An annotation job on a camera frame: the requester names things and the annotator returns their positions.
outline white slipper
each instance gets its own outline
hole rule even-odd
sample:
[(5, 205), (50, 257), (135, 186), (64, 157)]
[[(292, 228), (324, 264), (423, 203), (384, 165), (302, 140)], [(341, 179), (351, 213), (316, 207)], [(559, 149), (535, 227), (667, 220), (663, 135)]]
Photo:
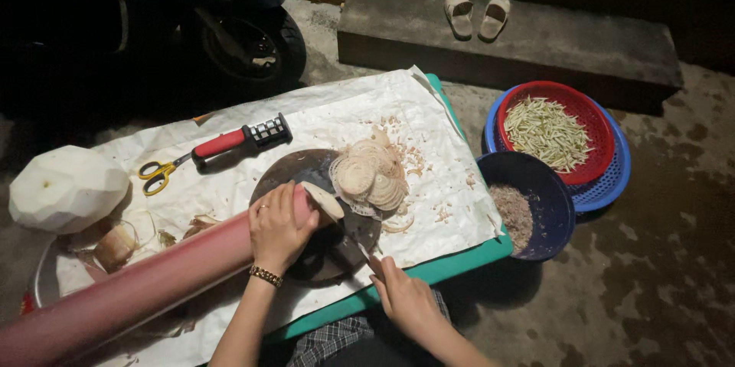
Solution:
[(508, 14), (510, 14), (510, 0), (490, 0), (482, 16), (482, 25), (477, 36), (483, 41), (493, 41), (508, 21)]
[(472, 38), (472, 3), (470, 0), (444, 0), (444, 13), (457, 40)]

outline plaid fabric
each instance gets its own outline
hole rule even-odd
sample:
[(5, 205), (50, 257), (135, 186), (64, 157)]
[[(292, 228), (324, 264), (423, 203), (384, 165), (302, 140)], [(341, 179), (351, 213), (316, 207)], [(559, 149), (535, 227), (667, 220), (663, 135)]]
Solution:
[[(431, 292), (434, 293), (434, 299), (444, 318), (450, 320), (449, 310), (442, 294), (435, 289), (432, 289)], [(299, 338), (288, 367), (320, 365), (326, 359), (358, 340), (372, 338), (374, 335), (375, 330), (368, 323), (368, 318), (360, 314), (321, 326)]]

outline woman's left hand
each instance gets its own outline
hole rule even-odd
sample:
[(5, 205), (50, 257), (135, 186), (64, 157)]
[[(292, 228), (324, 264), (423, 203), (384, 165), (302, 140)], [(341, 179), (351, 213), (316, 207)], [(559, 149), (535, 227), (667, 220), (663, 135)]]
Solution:
[(293, 181), (281, 184), (250, 207), (250, 242), (254, 265), (279, 277), (299, 258), (319, 223), (314, 210), (307, 222), (296, 227), (293, 213)]

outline green plastic table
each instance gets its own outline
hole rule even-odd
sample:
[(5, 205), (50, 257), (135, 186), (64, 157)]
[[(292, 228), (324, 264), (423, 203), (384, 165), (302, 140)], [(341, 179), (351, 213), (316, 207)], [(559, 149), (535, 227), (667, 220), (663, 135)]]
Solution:
[[(439, 78), (434, 74), (427, 74), (431, 86), (439, 92), (444, 102), (449, 109), (449, 114), (454, 119), (454, 123), (459, 128), (459, 122), (457, 121), (454, 110), (452, 109), (449, 100), (442, 93), (442, 83)], [(506, 233), (505, 225), (502, 227), (503, 233)], [(421, 263), (415, 267), (406, 270), (406, 273), (411, 277), (418, 277), (423, 279), (427, 284), (435, 284), (436, 282), (443, 281), (447, 278), (452, 278), (463, 272), (467, 272), (470, 269), (478, 268), (485, 264), (491, 263), (501, 258), (505, 258), (513, 251), (513, 246), (508, 235), (501, 235), (497, 238), (481, 243), (478, 246), (474, 246), (468, 250), (457, 252), (455, 254), (444, 255), (442, 257), (432, 259), (430, 261)], [(373, 305), (380, 303), (380, 298), (375, 287), (366, 287), (362, 290), (357, 291), (350, 297), (345, 297), (337, 302), (334, 302), (326, 307), (308, 313), (302, 317), (291, 321), (289, 325), (273, 331), (265, 337), (265, 342), (273, 343), (276, 341), (285, 340), (296, 335), (304, 334), (312, 329), (316, 329), (322, 325), (331, 323), (344, 317), (348, 317), (354, 313), (359, 313)]]

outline concrete floor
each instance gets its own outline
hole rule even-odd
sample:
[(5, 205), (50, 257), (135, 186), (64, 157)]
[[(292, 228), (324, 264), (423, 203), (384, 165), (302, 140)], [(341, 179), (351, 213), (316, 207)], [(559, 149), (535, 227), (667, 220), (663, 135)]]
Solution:
[[(306, 85), (379, 73), (337, 62), (339, 7), (285, 6), (307, 44)], [(581, 217), (562, 253), (541, 265), (505, 259), (439, 285), (456, 325), (482, 352), (519, 367), (735, 362), (735, 78), (682, 70), (685, 90), (664, 103), (663, 117), (614, 112), (630, 143), (630, 183), (611, 207)], [(501, 91), (444, 90), (480, 155)], [(0, 118), (0, 160), (21, 126)], [(2, 177), (4, 204), (11, 179)], [(16, 314), (42, 238), (12, 227), (0, 210), (0, 321)]]

